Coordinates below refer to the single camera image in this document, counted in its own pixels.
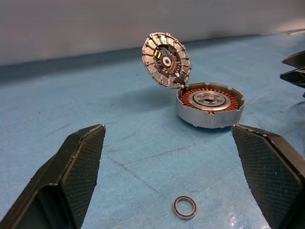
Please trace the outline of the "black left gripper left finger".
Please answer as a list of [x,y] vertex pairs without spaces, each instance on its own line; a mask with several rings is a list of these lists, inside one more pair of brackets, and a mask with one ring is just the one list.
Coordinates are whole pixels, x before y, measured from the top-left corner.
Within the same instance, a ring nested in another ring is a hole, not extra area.
[[33,175],[0,229],[81,229],[97,185],[104,124],[80,129]]

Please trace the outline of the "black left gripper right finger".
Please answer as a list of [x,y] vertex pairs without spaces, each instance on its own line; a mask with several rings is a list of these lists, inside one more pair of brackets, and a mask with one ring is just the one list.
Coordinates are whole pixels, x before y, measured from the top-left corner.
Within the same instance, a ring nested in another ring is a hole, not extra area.
[[244,176],[271,229],[305,229],[305,159],[280,135],[234,125]]

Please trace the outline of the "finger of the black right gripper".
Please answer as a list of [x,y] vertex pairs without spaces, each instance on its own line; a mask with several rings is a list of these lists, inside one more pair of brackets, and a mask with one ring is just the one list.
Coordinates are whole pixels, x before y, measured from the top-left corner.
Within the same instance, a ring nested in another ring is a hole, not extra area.
[[305,50],[292,54],[284,59],[282,59],[282,63],[295,67],[297,69],[305,67]]
[[280,74],[280,78],[288,83],[305,89],[305,68],[295,69]]

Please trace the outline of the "silver motor housing with copper windings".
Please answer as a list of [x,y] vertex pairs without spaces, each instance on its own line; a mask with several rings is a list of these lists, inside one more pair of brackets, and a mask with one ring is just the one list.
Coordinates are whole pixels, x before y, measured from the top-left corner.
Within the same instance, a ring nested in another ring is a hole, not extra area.
[[219,83],[192,83],[176,94],[176,113],[195,127],[224,128],[236,124],[245,98],[234,88]]

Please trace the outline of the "silver motor cover with circuit board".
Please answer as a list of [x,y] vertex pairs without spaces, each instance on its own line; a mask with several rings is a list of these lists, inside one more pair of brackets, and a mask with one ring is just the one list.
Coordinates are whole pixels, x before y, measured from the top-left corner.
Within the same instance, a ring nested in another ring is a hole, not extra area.
[[186,47],[169,33],[149,34],[142,47],[142,62],[152,79],[170,89],[188,84],[192,64]]

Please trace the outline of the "blue table mat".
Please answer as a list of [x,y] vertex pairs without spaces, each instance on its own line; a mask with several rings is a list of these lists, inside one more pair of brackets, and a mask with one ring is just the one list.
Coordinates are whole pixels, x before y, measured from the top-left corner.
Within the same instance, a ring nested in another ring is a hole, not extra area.
[[[240,91],[240,123],[283,136],[305,156],[304,90],[282,59],[305,33],[186,43],[190,83]],[[230,128],[203,129],[175,111],[176,91],[147,73],[141,49],[0,67],[0,221],[68,135],[106,126],[83,229],[268,229]]]

